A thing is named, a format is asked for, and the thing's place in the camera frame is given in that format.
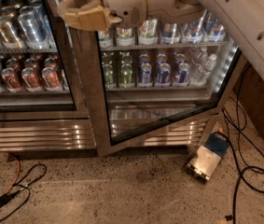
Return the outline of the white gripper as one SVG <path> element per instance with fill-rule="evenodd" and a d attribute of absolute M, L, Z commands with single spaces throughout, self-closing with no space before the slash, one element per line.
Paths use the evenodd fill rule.
<path fill-rule="evenodd" d="M 112 24 L 134 28 L 146 20 L 146 0 L 103 0 L 103 4 L 102 0 L 62 0 L 57 12 L 70 27 L 82 31 L 104 31 Z"/>

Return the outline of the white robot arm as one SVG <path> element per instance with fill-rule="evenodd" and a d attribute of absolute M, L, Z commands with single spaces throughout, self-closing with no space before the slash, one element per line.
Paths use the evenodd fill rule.
<path fill-rule="evenodd" d="M 62 0 L 97 151 L 205 142 L 246 63 L 264 79 L 264 0 Z"/>

